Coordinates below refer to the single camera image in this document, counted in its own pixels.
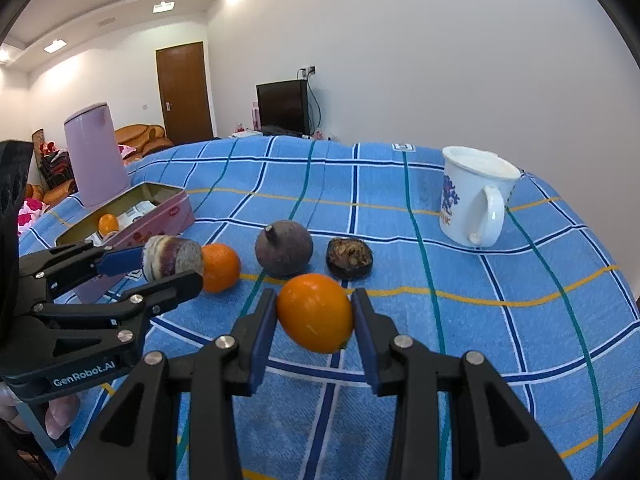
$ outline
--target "white mug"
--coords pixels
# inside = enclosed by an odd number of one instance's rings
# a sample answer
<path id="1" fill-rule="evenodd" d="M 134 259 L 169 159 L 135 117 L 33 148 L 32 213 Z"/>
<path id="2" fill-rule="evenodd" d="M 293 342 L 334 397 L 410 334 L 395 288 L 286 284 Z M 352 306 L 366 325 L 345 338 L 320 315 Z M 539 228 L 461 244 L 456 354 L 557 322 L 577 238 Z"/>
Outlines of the white mug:
<path id="1" fill-rule="evenodd" d="M 467 247 L 491 247 L 504 223 L 504 207 L 520 170 L 495 153 L 449 146 L 440 201 L 440 227 Z"/>

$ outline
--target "orange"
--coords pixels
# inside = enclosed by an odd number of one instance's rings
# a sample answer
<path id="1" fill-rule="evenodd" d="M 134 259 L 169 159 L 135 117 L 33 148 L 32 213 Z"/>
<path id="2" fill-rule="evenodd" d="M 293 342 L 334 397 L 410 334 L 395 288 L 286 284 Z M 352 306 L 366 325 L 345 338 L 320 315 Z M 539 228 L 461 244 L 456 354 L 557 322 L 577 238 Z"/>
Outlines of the orange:
<path id="1" fill-rule="evenodd" d="M 217 294 L 231 288 L 240 279 L 240 257 L 228 245 L 205 245 L 202 259 L 206 292 Z"/>
<path id="2" fill-rule="evenodd" d="M 119 231 L 118 219 L 111 214 L 102 215 L 98 220 L 98 232 L 102 236 L 106 236 L 114 231 Z"/>
<path id="3" fill-rule="evenodd" d="M 278 295 L 278 319 L 302 348 L 332 354 L 346 346 L 353 331 L 353 312 L 345 290 L 324 274 L 289 280 Z"/>

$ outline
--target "cable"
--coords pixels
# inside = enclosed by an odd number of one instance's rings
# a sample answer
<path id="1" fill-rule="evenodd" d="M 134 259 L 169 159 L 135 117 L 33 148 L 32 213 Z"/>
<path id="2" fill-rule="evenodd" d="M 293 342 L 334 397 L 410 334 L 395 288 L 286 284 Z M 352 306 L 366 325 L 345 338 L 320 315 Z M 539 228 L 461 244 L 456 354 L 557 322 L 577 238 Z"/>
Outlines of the cable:
<path id="1" fill-rule="evenodd" d="M 309 78 L 308 76 L 303 76 L 302 79 L 300 79 L 300 72 L 304 72 L 305 69 L 304 68 L 299 68 L 298 71 L 296 72 L 296 81 L 306 81 L 306 85 L 307 87 L 309 86 Z M 314 121 L 314 108 L 312 106 L 309 107 L 310 110 L 310 114 L 309 114 L 309 137 L 311 137 L 315 132 L 315 121 Z"/>
<path id="2" fill-rule="evenodd" d="M 316 106 L 318 107 L 318 114 L 320 115 L 319 119 L 318 119 L 318 127 L 314 128 L 312 135 L 316 132 L 316 130 L 320 129 L 320 125 L 322 124 L 322 108 L 320 107 L 320 103 L 318 102 L 318 99 L 316 99 L 316 94 L 314 94 L 313 89 L 311 88 L 311 84 L 309 83 L 309 78 L 306 78 L 306 85 L 309 87 L 309 91 L 311 92 L 311 95 L 314 98 L 314 101 L 316 102 Z"/>

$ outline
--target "air vent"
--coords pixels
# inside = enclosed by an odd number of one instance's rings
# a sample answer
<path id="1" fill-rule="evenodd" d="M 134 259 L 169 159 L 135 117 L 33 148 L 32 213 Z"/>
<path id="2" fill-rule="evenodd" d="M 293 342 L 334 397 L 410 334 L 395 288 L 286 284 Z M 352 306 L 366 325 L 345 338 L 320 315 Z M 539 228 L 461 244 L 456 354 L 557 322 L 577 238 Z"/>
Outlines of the air vent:
<path id="1" fill-rule="evenodd" d="M 109 25 L 110 23 L 115 22 L 116 19 L 111 16 L 110 18 L 107 18 L 106 20 L 102 20 L 101 22 L 98 22 L 98 27 L 104 27 L 105 25 Z"/>

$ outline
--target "table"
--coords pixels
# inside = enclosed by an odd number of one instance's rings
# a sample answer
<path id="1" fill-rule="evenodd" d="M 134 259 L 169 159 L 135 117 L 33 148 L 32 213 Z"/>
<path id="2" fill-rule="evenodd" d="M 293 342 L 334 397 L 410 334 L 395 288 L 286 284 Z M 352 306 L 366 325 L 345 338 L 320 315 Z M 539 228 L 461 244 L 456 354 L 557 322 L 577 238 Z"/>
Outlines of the table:
<path id="1" fill-rule="evenodd" d="M 254 255 L 255 238 L 268 223 L 291 218 L 308 227 L 314 272 L 327 272 L 331 238 L 355 235 L 374 251 L 374 269 L 343 286 L 364 286 L 378 312 L 435 351 L 482 351 L 574 478 L 590 478 L 640 399 L 640 367 L 629 365 L 640 354 L 639 313 L 618 266 L 555 190 L 529 173 L 516 185 L 494 247 L 455 244 L 438 225 L 441 152 L 397 148 L 248 137 L 179 146 L 131 164 L 134 185 L 163 182 L 188 190 L 196 223 L 185 237 L 226 243 L 242 261 L 233 289 L 203 293 L 155 319 L 145 351 L 194 352 L 251 312 L 261 290 L 282 286 L 261 273 Z M 84 215 L 79 198 L 67 198 L 22 235 L 20 254 L 51 246 Z M 139 273 L 130 274 L 102 301 L 140 281 Z M 61 300 L 77 301 L 71 294 Z M 50 455 L 56 466 L 121 382 L 83 394 L 70 445 Z M 188 396 L 184 400 L 180 435 Z M 250 480 L 384 478 L 395 402 L 371 394 L 354 338 L 337 354 L 311 354 L 278 327 L 264 383 L 256 396 L 234 405 Z M 444 404 L 440 415 L 448 478 Z M 184 438 L 178 456 L 186 447 Z M 185 458 L 178 477 L 188 477 Z"/>

